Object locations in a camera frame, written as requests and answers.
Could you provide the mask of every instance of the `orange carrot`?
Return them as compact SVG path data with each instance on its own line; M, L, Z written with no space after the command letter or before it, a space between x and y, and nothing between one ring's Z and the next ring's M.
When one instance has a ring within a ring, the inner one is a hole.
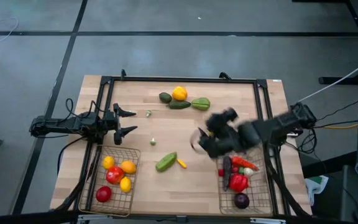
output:
M238 156L233 157L232 163L235 166L247 167L247 168L251 168L251 169L256 170L256 171L259 170L259 168L257 166L255 166L253 163L248 162L245 159L243 159L241 157L238 157Z

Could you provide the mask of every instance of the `metal wire basket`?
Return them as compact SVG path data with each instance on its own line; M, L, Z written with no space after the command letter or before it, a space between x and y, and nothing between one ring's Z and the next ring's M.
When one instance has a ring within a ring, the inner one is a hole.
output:
M255 171L253 176L249 177L249 187L242 193L248 195L250 203L246 209L237 208L234 205L235 191L228 189L223 190L223 177L218 177L219 187L219 207L221 213L224 215L237 215L237 216L272 216L272 200L270 198L269 184L267 182L267 174L265 168L263 149L254 147L249 149L246 153L231 152L228 154L231 158L239 156L243 159L255 164L259 170ZM223 168L223 159L220 157L216 161L218 169Z
M114 158L114 165L119 166L123 161L132 161L136 166L135 174L125 174L131 180L131 191L124 193L121 191L119 184L110 184L106 180L107 170L102 166L103 159L106 156ZM136 183L136 173L140 161L140 151L137 149L102 146L99 164L97 166L96 178L89 178L81 193L81 199L78 209L82 212L104 214L111 216L126 217L131 213L132 201L134 198L134 188ZM108 186L112 190L110 200L107 202L98 202L96 191L102 187ZM94 189L91 194L91 200L88 200L89 190Z

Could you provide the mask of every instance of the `plastic vegetable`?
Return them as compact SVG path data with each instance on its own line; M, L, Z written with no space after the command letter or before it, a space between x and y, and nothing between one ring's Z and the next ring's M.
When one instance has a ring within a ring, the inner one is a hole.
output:
M252 176L254 174L254 171L251 168L244 168L244 175Z
M238 157L238 156L233 157L233 164L235 166L251 168L251 169L256 170L256 171L259 170L259 168L257 166L255 166L253 163L248 162L245 159L243 159L241 157Z
M131 185L132 183L130 178L124 177L119 183L119 188L121 189L122 192L128 193L131 191Z
M211 102L209 102L209 99L207 97L201 97L198 99L195 99L191 102L191 106L199 109L199 110L208 110L208 108L211 106Z
M155 140L154 140L154 138L152 138L151 140L150 140L150 145L152 145L152 146L155 146Z
M224 171L223 169L218 169L218 176L223 177Z
M187 91L185 87L177 86L175 89L173 89L172 97L178 101L185 100L187 98Z
M107 202L111 198L111 189L107 186L99 188L96 192L96 199L98 202Z
M158 96L163 103L169 103L172 101L172 96L168 93L160 93Z
M187 168L187 165L186 165L181 159L177 159L177 162L178 162L179 165L180 165L181 167L183 167L184 169Z
M176 159L177 159L177 152L169 153L168 155L164 156L164 158L162 158L160 162L158 162L155 165L155 169L159 172L166 171L169 167L171 167L175 163Z
M106 174L106 180L110 184L118 184L123 177L124 177L124 171L117 166L113 166L112 168L110 168Z
M185 109L189 106L191 106L191 103L189 103L187 101L171 101L168 104L168 107L170 109Z
M231 178L231 158L229 156L223 157L223 190L227 191Z
M136 172L136 166L132 161L124 161L121 163L122 170L127 174L134 174Z
M106 156L103 159L103 167L108 170L110 167L114 166L114 158L111 156Z
M237 208L245 209L249 206L249 197L246 194L243 193L237 193L236 196L234 196L234 204Z
M230 189L235 192L242 192L248 188L248 178L244 175L234 174L230 179Z

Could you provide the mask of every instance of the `wooden table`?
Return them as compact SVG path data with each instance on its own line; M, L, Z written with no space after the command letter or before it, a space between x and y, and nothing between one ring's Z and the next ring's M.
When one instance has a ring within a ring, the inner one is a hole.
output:
M75 113L88 111L90 101L98 95L101 76L86 75L76 104ZM267 80L273 115L287 111L283 83ZM188 108L169 110L161 104L158 94L171 92L177 85L185 86L188 101L207 96L212 106L207 112ZM267 117L264 100L262 109ZM172 82L114 82L111 103L119 103L124 110L137 116L121 119L121 126L137 125L138 128L123 139L124 147L139 149L142 153L137 173L137 182L132 204L133 214L157 215L222 215L219 210L219 195L216 164L208 156L196 154L189 145L189 138L197 126L212 112L221 112L233 107L239 121L257 119L255 96L252 85L236 83L172 83ZM152 110L149 118L146 111ZM113 132L104 138L104 145L114 145ZM69 137L69 142L78 138ZM149 141L155 138L157 144ZM71 145L65 150L50 208L59 206L77 184L85 153L85 141ZM187 169L173 166L164 173L155 171L155 164L169 152L178 152L178 157L188 165ZM285 183L305 211L311 213L308 194L298 152L287 145L282 146L282 167ZM279 213L283 213L281 194L275 186Z

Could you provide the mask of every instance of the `cucumber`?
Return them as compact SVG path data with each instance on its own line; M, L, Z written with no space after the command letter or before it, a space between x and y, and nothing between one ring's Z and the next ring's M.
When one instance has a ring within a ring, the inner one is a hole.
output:
M171 167L177 159L177 152L172 152L166 155L164 158L160 160L155 165L155 169L159 172L166 171L169 167Z
M168 107L171 109L184 109L191 106L190 102L187 101L171 101Z
M169 95L168 93L160 93L158 95L158 97L160 98L161 102L163 102L163 103L169 103L172 101L172 96Z

